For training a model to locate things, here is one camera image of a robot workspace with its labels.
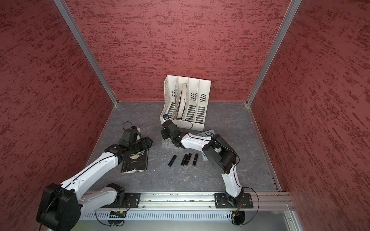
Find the black Moon and Sixpence book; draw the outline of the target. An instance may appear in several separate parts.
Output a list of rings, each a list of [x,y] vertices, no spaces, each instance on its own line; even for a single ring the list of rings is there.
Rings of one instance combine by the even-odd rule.
[[[126,157],[122,162],[121,174],[147,171],[148,151],[143,150]]]

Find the white perforated file organizer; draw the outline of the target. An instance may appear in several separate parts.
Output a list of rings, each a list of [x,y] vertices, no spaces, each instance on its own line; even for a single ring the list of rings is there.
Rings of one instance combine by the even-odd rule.
[[[175,105],[175,87],[177,84],[188,85],[186,107],[182,119],[173,119],[172,113]],[[168,75],[164,81],[164,108],[160,115],[161,123],[164,123],[164,114],[171,116],[170,120],[183,129],[203,131],[211,90],[211,81],[189,77]]]

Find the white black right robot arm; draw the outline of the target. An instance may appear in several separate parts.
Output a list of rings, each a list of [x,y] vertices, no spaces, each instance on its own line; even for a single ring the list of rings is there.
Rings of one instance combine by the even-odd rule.
[[[193,149],[206,155],[212,167],[222,175],[225,183],[225,197],[230,206],[241,203],[244,190],[237,175],[238,155],[235,150],[219,135],[201,137],[180,129],[166,120],[161,130],[163,139],[170,139],[179,148]]]

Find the clear acrylic lipstick organizer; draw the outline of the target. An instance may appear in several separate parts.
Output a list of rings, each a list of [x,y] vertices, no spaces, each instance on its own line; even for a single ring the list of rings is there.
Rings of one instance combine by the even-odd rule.
[[[182,149],[184,149],[184,146],[181,144],[180,141],[174,141],[173,142],[171,139],[162,140],[161,146],[163,148],[171,148],[171,149],[182,148]]]

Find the book standing in file organizer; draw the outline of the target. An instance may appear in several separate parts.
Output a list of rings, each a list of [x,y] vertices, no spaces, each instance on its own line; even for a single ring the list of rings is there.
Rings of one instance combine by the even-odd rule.
[[[172,113],[173,119],[182,119],[186,107],[188,85],[186,83],[177,84],[175,87],[175,105]]]

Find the aluminium corner post right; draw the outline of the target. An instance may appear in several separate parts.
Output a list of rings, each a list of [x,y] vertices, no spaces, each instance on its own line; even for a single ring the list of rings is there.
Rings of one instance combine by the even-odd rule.
[[[280,46],[281,46],[281,43],[283,42],[283,39],[296,15],[296,12],[298,11],[298,8],[299,6],[301,5],[302,3],[302,0],[292,0],[288,6],[288,9],[282,19],[282,22],[278,28],[278,31],[276,33],[276,36],[273,40],[273,43],[269,49],[269,52],[267,54],[267,57],[264,61],[264,64],[261,68],[261,71],[256,79],[256,82],[251,90],[251,93],[247,99],[247,106],[248,107],[251,107],[252,105],[252,102],[255,98],[255,96],[257,95],[257,92],[259,90],[259,88],[261,87],[262,85],[262,82],[276,56],[276,53],[277,51],[279,50]]]

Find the aluminium corner post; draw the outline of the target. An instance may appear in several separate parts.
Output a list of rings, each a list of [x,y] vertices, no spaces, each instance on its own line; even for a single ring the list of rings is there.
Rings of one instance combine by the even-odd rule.
[[[117,107],[119,100],[117,99],[113,89],[111,88],[107,78],[105,77],[103,70],[98,64],[92,50],[88,46],[87,41],[85,40],[81,30],[79,29],[75,19],[72,16],[67,4],[63,0],[53,0],[57,9],[59,10],[60,14],[62,15],[64,21],[66,22],[67,26],[69,27],[70,31],[72,32],[74,38],[76,39],[77,43],[79,44],[80,48],[82,49],[85,57],[87,58],[88,62],[90,63],[91,67],[93,68],[95,74],[97,75],[98,79],[100,80],[101,84],[103,85],[106,93],[110,97],[113,105]]]
[[[247,99],[247,106],[248,107],[251,107],[252,105],[252,102],[255,98],[255,96],[257,95],[257,92],[259,90],[259,88],[261,87],[262,85],[262,82],[276,56],[276,53],[277,51],[279,50],[280,46],[281,46],[281,43],[283,42],[283,39],[296,15],[296,12],[298,11],[298,8],[299,6],[301,5],[302,3],[302,0],[292,0],[288,6],[288,9],[282,19],[282,22],[278,28],[278,31],[276,33],[276,36],[273,40],[273,43],[269,49],[269,52],[267,54],[267,57],[264,61],[264,64],[261,68],[261,71],[256,79],[256,82],[251,90],[251,93]]]

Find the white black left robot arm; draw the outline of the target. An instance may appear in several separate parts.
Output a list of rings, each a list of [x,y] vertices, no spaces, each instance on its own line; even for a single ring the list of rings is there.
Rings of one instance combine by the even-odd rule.
[[[124,188],[111,183],[88,196],[84,194],[102,176],[130,155],[148,151],[153,141],[142,137],[138,127],[126,129],[118,144],[106,148],[93,163],[60,184],[51,183],[42,194],[36,221],[53,231],[70,231],[86,214],[104,206],[127,204]]]

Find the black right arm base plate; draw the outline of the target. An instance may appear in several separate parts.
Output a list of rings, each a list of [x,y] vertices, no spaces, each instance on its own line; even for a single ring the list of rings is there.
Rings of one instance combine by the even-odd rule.
[[[229,196],[227,193],[214,193],[216,208],[254,208],[250,193],[243,193],[237,198]]]

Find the aluminium corner post left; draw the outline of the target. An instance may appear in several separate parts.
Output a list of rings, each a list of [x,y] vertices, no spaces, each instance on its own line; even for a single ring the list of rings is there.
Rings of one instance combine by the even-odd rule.
[[[100,80],[101,84],[103,85],[106,93],[110,97],[113,105],[117,107],[119,100],[117,99],[113,89],[111,88],[107,78],[105,77],[103,70],[98,64],[92,50],[88,46],[87,41],[85,40],[81,30],[79,29],[75,19],[72,16],[67,4],[63,0],[53,0],[57,9],[59,10],[60,14],[62,15],[64,21],[66,22],[67,26],[69,27],[70,31],[72,32],[74,38],[76,39],[77,43],[79,44],[80,48],[82,49],[85,57],[87,58],[88,62],[90,63],[91,67],[93,68],[95,74],[97,75],[98,79]]]

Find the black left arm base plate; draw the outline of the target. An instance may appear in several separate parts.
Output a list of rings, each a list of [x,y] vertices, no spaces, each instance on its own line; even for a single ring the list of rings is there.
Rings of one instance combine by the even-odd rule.
[[[140,193],[125,193],[123,202],[114,202],[108,205],[109,208],[138,208],[140,202]]]

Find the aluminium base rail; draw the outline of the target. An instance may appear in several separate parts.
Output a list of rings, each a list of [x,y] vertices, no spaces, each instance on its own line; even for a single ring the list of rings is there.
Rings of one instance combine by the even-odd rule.
[[[140,192],[138,208],[133,210],[237,210],[216,208],[214,193],[219,192]],[[254,208],[241,210],[288,211],[295,210],[289,193],[284,192],[245,192],[250,193]]]

